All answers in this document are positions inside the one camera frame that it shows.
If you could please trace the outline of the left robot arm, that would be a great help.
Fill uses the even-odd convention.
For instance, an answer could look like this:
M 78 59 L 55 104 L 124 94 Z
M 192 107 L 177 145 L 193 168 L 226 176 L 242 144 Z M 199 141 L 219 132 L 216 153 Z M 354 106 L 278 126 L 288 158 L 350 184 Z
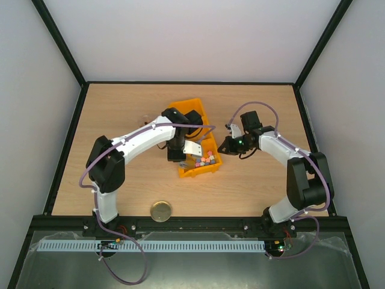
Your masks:
M 162 142 L 167 148 L 168 161 L 183 162 L 188 154 L 201 156 L 201 145 L 187 137 L 202 127 L 203 119 L 197 111 L 182 114 L 172 107 L 129 134 L 114 139 L 104 135 L 97 138 L 79 186 L 90 188 L 94 194 L 94 213 L 99 220 L 107 224 L 118 217 L 117 193 L 125 181 L 125 167 L 130 161 Z

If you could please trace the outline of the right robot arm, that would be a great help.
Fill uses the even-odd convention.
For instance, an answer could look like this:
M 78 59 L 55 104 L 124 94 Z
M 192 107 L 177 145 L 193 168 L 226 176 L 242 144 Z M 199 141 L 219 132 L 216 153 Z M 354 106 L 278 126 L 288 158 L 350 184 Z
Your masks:
M 242 156 L 248 151 L 262 151 L 286 168 L 286 196 L 264 209 L 262 229 L 277 235 L 283 224 L 310 211 L 324 211 L 330 206 L 334 189 L 327 157 L 321 153 L 303 150 L 277 131 L 276 127 L 264 126 L 255 111 L 241 115 L 242 129 L 230 122 L 225 125 L 230 131 L 218 152 L 225 155 Z

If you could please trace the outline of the yellow lollipop bin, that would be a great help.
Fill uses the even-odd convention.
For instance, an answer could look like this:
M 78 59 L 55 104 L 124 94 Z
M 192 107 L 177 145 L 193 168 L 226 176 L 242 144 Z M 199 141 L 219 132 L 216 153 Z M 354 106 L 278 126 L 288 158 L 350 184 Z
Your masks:
M 180 111 L 182 114 L 186 114 L 191 110 L 195 110 L 201 115 L 203 124 L 209 125 L 208 115 L 206 114 L 206 110 L 200 98 L 192 98 L 192 99 L 187 99 L 183 101 L 171 102 L 168 107 L 169 108 L 174 107 L 178 111 Z

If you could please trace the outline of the yellow star candy bin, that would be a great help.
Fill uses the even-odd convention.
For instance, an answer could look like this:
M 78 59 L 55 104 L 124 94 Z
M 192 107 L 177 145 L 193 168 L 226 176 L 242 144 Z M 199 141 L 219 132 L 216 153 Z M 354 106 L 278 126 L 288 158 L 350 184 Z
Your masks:
M 218 147 L 214 138 L 203 140 L 200 145 L 203 150 L 201 157 L 186 154 L 186 160 L 194 160 L 196 167 L 191 170 L 179 167 L 178 174 L 180 178 L 193 178 L 204 173 L 215 173 L 223 165 L 223 161 L 217 152 Z

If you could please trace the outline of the metal scoop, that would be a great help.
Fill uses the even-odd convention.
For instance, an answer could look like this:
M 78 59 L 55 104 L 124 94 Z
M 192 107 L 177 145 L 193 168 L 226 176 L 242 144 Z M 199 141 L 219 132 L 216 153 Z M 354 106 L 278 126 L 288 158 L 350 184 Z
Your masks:
M 179 162 L 179 167 L 181 169 L 191 170 L 191 169 L 194 169 L 196 167 L 196 162 L 194 160 L 181 161 L 181 162 Z

